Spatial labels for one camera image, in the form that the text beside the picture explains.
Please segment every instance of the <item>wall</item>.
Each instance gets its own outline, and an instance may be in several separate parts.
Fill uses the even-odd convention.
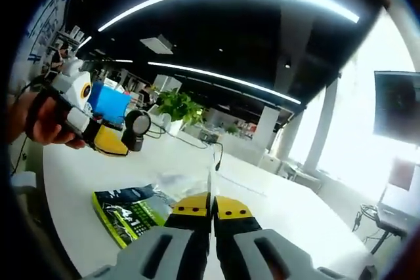
[[[9,92],[19,91],[27,81],[41,73],[48,45],[65,23],[70,0],[45,0],[26,28],[12,67]]]

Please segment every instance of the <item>finger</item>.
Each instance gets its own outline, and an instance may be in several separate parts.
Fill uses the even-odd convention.
[[[81,139],[73,139],[73,140],[67,142],[66,143],[66,146],[69,146],[69,147],[71,147],[73,149],[81,149],[84,146],[86,146],[86,142],[84,142]]]
[[[51,125],[47,122],[36,121],[33,126],[33,139],[40,144],[47,145],[53,142],[61,131],[61,125]]]
[[[38,117],[44,117],[46,115],[51,116],[54,113],[55,106],[56,101],[53,98],[48,97],[41,108],[39,108]]]
[[[55,144],[65,144],[69,141],[72,141],[75,137],[75,134],[69,131],[63,131],[60,132],[57,137],[54,139]]]

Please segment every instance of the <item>black cable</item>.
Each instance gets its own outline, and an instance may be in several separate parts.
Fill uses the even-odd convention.
[[[159,134],[158,137],[150,136],[149,134],[144,134],[144,135],[147,136],[147,137],[153,138],[153,139],[160,139],[160,137],[162,137],[162,134]]]
[[[360,205],[360,212],[369,219],[374,221],[376,220],[377,208],[375,206],[365,205],[362,203]]]
[[[152,131],[152,130],[147,130],[147,132],[150,132],[152,134],[164,134],[164,132],[157,132],[157,131]]]
[[[14,99],[14,103],[16,104],[17,101],[19,101],[19,98],[26,92],[26,90],[34,85],[39,85],[42,84],[42,82],[44,82],[44,75],[38,75],[37,77],[33,78],[25,87],[23,87],[19,94],[16,96],[16,98]]]
[[[379,231],[381,231],[381,229],[378,229],[375,233],[365,237],[364,240],[363,240],[363,243],[366,244],[368,240],[375,239],[374,236],[377,235],[379,233]]]
[[[14,166],[14,170],[10,174],[10,177],[12,177],[16,173],[16,171],[18,170],[18,166],[19,166],[19,162],[20,162],[20,157],[22,156],[22,152],[24,151],[24,147],[25,147],[25,143],[26,143],[26,140],[27,139],[28,139],[28,136],[25,137],[24,143],[22,144],[22,147],[20,148],[20,153],[19,153],[18,160],[16,161],[16,165]]]
[[[219,162],[217,162],[216,167],[215,167],[216,171],[218,171],[221,167],[222,158],[223,158],[223,144],[221,142],[207,141],[207,140],[201,140],[201,142],[206,143],[206,144],[218,144],[220,146],[220,158],[219,158]]]
[[[178,139],[178,140],[180,140],[180,141],[182,141],[182,142],[185,142],[186,144],[189,144],[190,146],[192,146],[192,147],[195,147],[195,148],[197,148],[197,149],[201,149],[201,150],[204,150],[204,149],[207,149],[209,146],[207,145],[207,144],[205,144],[205,147],[203,148],[203,147],[199,147],[199,146],[197,146],[197,145],[195,145],[195,144],[192,144],[191,142],[188,142],[188,141],[186,141],[186,140],[184,140],[184,139],[181,139],[181,138],[179,138],[179,137],[177,137],[177,136],[174,136],[174,135],[172,135],[172,134],[170,134],[169,132],[167,132],[162,126],[159,126],[158,124],[156,124],[156,123],[154,123],[154,122],[152,122],[152,124],[153,125],[155,125],[155,126],[157,126],[157,127],[159,127],[160,128],[160,130],[162,130],[162,133],[161,134],[168,134],[169,136],[171,136],[172,138],[175,138],[175,139]]]
[[[355,232],[359,229],[361,221],[362,221],[362,213],[360,211],[358,211],[357,214],[356,214],[356,218],[354,219],[354,225],[353,225],[352,232]]]

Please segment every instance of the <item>human hand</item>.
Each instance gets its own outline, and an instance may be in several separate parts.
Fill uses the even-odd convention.
[[[23,122],[26,122],[28,110],[37,96],[36,92],[29,92],[23,94],[17,106],[22,112]],[[37,120],[33,125],[33,140],[40,144],[65,144],[71,148],[83,148],[86,143],[77,139],[74,132],[63,129],[56,119],[56,101],[52,98],[47,98],[45,103],[41,106],[38,112]]]

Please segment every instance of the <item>desk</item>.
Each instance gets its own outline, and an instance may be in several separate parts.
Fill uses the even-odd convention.
[[[180,137],[202,145],[180,132]],[[146,137],[141,152],[106,157],[89,148],[44,147],[45,193],[56,232],[70,260],[85,276],[105,264],[115,264],[119,247],[91,205],[95,190],[143,186],[156,174],[171,172],[207,179],[213,149],[199,150],[163,135]],[[316,267],[324,266],[358,278],[373,257],[345,223],[310,189],[224,154],[213,179],[216,192],[239,199],[263,228],[273,228],[307,251]],[[223,279],[214,234],[204,279]]]
[[[378,209],[376,206],[361,204],[360,211],[357,213],[356,219],[354,220],[353,231],[356,231],[359,228],[362,216],[375,221],[376,226],[384,231],[376,245],[372,248],[370,252],[372,254],[375,254],[378,251],[383,242],[388,239],[389,234],[399,236],[403,239],[410,232],[415,230],[416,225],[418,225],[415,218],[412,218],[414,220],[409,220],[409,217],[406,215],[398,215],[391,211]]]

